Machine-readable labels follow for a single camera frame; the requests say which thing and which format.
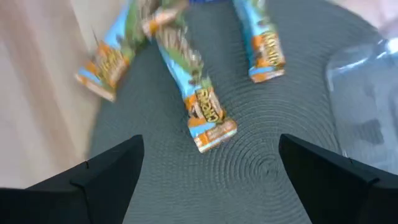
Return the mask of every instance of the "clear plastic container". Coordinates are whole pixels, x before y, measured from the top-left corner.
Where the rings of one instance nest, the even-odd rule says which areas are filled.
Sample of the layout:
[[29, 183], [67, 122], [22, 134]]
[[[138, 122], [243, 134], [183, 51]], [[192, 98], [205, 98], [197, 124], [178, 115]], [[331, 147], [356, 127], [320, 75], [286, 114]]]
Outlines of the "clear plastic container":
[[398, 21], [332, 56], [326, 81], [343, 155], [398, 174]]

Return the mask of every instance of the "woven round placemat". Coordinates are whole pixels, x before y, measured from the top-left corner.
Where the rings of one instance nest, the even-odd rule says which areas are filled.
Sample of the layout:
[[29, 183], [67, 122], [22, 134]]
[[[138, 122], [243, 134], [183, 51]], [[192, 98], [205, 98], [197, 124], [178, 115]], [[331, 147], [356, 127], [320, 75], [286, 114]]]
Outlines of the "woven round placemat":
[[254, 84], [230, 1], [187, 12], [190, 34], [238, 133], [206, 154], [189, 135], [179, 90], [156, 45], [135, 59], [115, 103], [104, 101], [91, 156], [142, 134], [145, 158], [125, 223], [310, 223], [281, 163], [281, 133], [338, 152], [325, 67], [375, 31], [320, 0], [269, 1], [286, 75]]

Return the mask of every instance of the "circular woven pattern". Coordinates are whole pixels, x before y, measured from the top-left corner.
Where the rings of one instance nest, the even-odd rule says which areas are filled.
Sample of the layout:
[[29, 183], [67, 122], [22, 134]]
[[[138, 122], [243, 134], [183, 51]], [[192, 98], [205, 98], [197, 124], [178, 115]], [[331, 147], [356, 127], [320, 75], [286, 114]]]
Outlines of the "circular woven pattern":
[[286, 75], [254, 84], [241, 24], [229, 1], [187, 13], [190, 35], [238, 133], [200, 154], [178, 88], [156, 45], [135, 59], [105, 102], [91, 155], [142, 134], [145, 158], [125, 223], [310, 223], [277, 152], [289, 133], [338, 151], [324, 73], [330, 56], [373, 34], [351, 13], [319, 0], [270, 1]]

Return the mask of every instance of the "wooden floor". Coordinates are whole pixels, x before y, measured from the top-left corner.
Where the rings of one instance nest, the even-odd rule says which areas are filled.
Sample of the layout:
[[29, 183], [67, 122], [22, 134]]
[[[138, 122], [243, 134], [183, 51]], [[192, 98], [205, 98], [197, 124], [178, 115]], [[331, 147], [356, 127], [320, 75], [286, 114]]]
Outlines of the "wooden floor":
[[[100, 101], [73, 73], [124, 2], [0, 1], [0, 187], [27, 187], [85, 159]], [[398, 0], [335, 2], [376, 27], [398, 16]]]

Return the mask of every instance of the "gray placemat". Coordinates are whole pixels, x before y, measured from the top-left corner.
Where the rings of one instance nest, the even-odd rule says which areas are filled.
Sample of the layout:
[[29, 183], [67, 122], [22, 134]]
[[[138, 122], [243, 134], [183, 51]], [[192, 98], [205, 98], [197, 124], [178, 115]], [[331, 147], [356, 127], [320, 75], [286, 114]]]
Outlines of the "gray placemat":
[[156, 45], [135, 59], [117, 102], [103, 102], [92, 156], [134, 134], [145, 140], [125, 223], [310, 223], [280, 161], [279, 136], [338, 151], [324, 69], [333, 52], [374, 31], [319, 0], [270, 1], [270, 10], [286, 75], [261, 84], [248, 77], [241, 24], [229, 1], [187, 14], [205, 70], [238, 123], [237, 135], [209, 153], [200, 154], [189, 135], [183, 101]]

